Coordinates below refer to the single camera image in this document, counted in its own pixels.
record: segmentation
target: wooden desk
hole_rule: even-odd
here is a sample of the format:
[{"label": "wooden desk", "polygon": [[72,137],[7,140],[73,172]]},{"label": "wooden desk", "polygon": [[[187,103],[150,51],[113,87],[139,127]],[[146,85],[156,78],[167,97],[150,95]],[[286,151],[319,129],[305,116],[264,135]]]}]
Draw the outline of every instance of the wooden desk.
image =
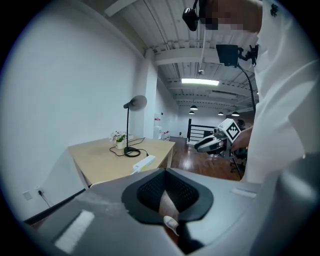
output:
[{"label": "wooden desk", "polygon": [[[129,142],[129,145],[140,141]],[[155,156],[155,161],[144,170],[148,171],[158,168],[167,156],[167,167],[171,167],[174,145],[175,142],[171,141],[145,138],[142,143],[133,147],[144,149],[149,155]],[[108,138],[69,146],[69,152],[74,159],[79,175],[85,177],[85,181],[81,177],[85,186],[86,184],[91,185],[128,176],[133,171],[133,165],[147,156],[143,150],[141,150],[141,155],[138,157],[117,156],[109,151],[114,146],[115,144],[111,143]],[[123,150],[116,148],[112,150],[118,155],[124,154]]]}]

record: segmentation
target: black cable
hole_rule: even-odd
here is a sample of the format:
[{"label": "black cable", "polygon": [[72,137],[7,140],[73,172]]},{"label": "black cable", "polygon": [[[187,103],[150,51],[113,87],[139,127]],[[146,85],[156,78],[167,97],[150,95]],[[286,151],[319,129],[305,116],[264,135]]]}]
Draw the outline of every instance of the black cable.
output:
[{"label": "black cable", "polygon": [[42,197],[43,197],[47,202],[49,202],[51,205],[53,205],[53,203],[52,203],[48,198],[46,198],[46,196],[45,196],[44,194],[42,194]]},{"label": "black cable", "polygon": [[[142,143],[144,140],[145,140],[145,138],[146,137],[144,137],[144,138],[136,138],[136,139],[134,139],[134,140],[131,140],[130,142],[134,142],[134,141],[137,141],[137,140],[141,140],[140,142],[138,142],[138,143],[135,143],[135,144],[132,144],[132,145],[128,145],[128,146],[134,146],[134,145],[137,145],[137,144],[140,144],[140,143]],[[123,156],[125,156],[125,154],[117,154],[116,152],[114,152],[114,151],[112,151],[111,149],[114,149],[115,148],[115,146],[113,146],[113,147],[110,147],[109,148],[109,151],[111,151],[112,153],[114,153],[114,154],[116,154],[118,157],[123,157]],[[145,151],[146,152],[146,156],[148,156],[149,154],[148,154],[148,152],[146,151],[146,150],[144,150],[144,149],[141,149],[141,148],[137,148],[137,150],[143,150],[143,151]]]},{"label": "black cable", "polygon": [[110,147],[109,148],[109,151],[111,151],[112,153],[115,153],[118,157],[123,157],[123,156],[125,156],[125,154],[117,154],[116,152],[114,152],[114,151],[112,151],[111,149],[114,149],[115,148],[115,146],[113,146],[113,147]]},{"label": "black cable", "polygon": [[252,107],[253,107],[253,111],[254,113],[256,113],[256,103],[255,103],[255,97],[254,97],[254,90],[252,89],[252,85],[249,79],[249,76],[247,75],[246,71],[239,65],[238,63],[238,68],[242,70],[242,72],[245,74],[246,79],[249,82],[249,86],[250,86],[250,91],[251,91],[251,100],[252,100]]},{"label": "black cable", "polygon": [[129,145],[129,146],[134,146],[134,145],[137,145],[137,144],[140,144],[140,143],[144,142],[145,137],[144,137],[144,138],[137,138],[137,139],[135,139],[135,140],[131,140],[130,142],[134,142],[134,141],[136,141],[136,140],[141,140],[141,141],[140,141],[140,142],[138,142],[138,143],[135,143],[135,144]]},{"label": "black cable", "polygon": [[147,156],[147,157],[149,156],[148,152],[147,152],[145,149],[137,148],[137,150],[143,150],[143,151],[145,151],[145,152],[146,152],[146,156]]},{"label": "black cable", "polygon": [[38,194],[41,196],[41,198],[46,202],[46,204],[48,205],[49,208],[51,208],[51,206],[49,205],[48,201],[45,199],[44,195],[42,194],[42,192],[40,190],[38,190]]}]

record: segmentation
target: ceiling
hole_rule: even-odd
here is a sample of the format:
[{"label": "ceiling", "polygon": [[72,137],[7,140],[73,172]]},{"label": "ceiling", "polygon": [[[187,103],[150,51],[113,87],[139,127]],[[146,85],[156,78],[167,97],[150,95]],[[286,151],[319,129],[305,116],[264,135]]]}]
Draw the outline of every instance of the ceiling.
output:
[{"label": "ceiling", "polygon": [[[219,63],[216,44],[234,44],[244,53],[257,43],[257,35],[239,30],[206,30],[203,63],[201,54],[205,29],[199,23],[190,31],[182,19],[185,8],[194,0],[84,0],[88,6],[104,14],[106,19],[122,19],[143,42],[152,49],[159,77],[179,106],[191,106],[234,111],[252,106],[249,84],[238,68]],[[239,62],[247,71],[253,90],[257,90],[254,69]],[[181,83],[181,78],[201,78],[220,81],[218,86],[196,86]]]}]

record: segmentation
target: white shirt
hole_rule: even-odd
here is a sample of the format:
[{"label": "white shirt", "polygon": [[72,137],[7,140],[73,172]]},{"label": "white shirt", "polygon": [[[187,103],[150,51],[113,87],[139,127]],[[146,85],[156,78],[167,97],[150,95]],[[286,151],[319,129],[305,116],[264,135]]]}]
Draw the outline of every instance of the white shirt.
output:
[{"label": "white shirt", "polygon": [[262,13],[255,67],[259,103],[243,177],[252,183],[320,151],[319,57],[298,22],[277,2],[264,0]]}]

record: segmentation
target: potted plant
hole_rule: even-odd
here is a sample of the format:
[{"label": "potted plant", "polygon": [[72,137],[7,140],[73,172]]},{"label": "potted plant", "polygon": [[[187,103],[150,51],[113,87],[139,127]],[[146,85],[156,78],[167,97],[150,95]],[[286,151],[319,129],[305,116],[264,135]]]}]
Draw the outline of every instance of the potted plant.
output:
[{"label": "potted plant", "polygon": [[127,134],[123,131],[115,131],[110,136],[110,141],[115,142],[115,147],[118,150],[123,150],[127,145]]}]

